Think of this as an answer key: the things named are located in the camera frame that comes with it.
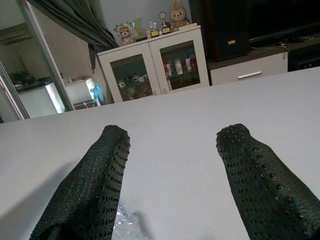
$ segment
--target teddy bear figurine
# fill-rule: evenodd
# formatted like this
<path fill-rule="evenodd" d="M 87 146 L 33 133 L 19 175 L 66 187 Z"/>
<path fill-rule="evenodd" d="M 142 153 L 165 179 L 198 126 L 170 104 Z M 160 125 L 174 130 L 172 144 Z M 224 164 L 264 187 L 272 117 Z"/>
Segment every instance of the teddy bear figurine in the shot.
<path fill-rule="evenodd" d="M 132 28 L 128 23 L 121 23 L 120 25 L 117 24 L 116 28 L 113 30 L 116 31 L 118 36 L 121 38 L 122 46 L 132 44 L 134 42 L 132 38 Z"/>
<path fill-rule="evenodd" d="M 180 27 L 189 25 L 190 22 L 186 20 L 187 11 L 183 6 L 181 0 L 172 0 L 172 11 L 170 14 L 173 24 L 171 29 L 178 31 Z"/>

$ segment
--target glass door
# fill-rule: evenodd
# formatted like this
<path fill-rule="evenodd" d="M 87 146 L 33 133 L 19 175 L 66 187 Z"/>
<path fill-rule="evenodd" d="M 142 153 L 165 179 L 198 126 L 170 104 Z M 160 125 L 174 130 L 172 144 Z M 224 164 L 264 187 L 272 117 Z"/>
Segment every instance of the glass door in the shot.
<path fill-rule="evenodd" d="M 160 94 L 147 43 L 112 50 L 99 56 L 115 103 Z"/>
<path fill-rule="evenodd" d="M 13 18 L 4 18 L 0 28 L 0 64 L 14 105 L 30 118 L 63 113 L 69 110 L 61 97 L 59 80 L 46 58 L 44 49 L 27 17 L 23 1 L 0 3 L 0 9 Z"/>
<path fill-rule="evenodd" d="M 200 27 L 150 42 L 163 94 L 209 86 Z"/>

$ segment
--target table surface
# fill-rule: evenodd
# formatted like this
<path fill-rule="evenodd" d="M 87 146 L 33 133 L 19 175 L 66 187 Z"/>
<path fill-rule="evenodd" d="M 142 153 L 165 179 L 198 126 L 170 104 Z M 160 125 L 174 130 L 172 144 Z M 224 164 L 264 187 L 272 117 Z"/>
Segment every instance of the table surface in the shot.
<path fill-rule="evenodd" d="M 128 131 L 121 198 L 155 240 L 248 240 L 216 147 L 242 123 L 320 197 L 320 68 L 0 124 L 0 240 L 28 239 L 104 126 Z"/>

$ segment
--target curtain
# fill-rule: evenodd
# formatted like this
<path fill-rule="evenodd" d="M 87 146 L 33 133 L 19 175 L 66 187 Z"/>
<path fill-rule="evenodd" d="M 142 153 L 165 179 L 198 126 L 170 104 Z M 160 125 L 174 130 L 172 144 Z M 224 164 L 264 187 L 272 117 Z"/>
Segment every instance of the curtain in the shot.
<path fill-rule="evenodd" d="M 96 54 L 118 47 L 112 33 L 98 20 L 90 0 L 27 0 L 54 22 L 88 43 L 92 71 Z"/>

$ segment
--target glass cabinet door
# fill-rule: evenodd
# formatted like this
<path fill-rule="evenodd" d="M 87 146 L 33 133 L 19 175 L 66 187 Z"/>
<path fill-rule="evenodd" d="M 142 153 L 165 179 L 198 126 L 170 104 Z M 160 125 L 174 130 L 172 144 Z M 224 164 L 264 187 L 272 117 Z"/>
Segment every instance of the glass cabinet door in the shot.
<path fill-rule="evenodd" d="M 160 93 L 148 44 L 99 56 L 115 103 Z"/>
<path fill-rule="evenodd" d="M 123 101 L 153 95 L 142 54 L 110 63 Z"/>
<path fill-rule="evenodd" d="M 150 42 L 163 94 L 209 86 L 200 27 Z"/>
<path fill-rule="evenodd" d="M 193 41 L 162 48 L 160 54 L 170 91 L 200 84 Z"/>

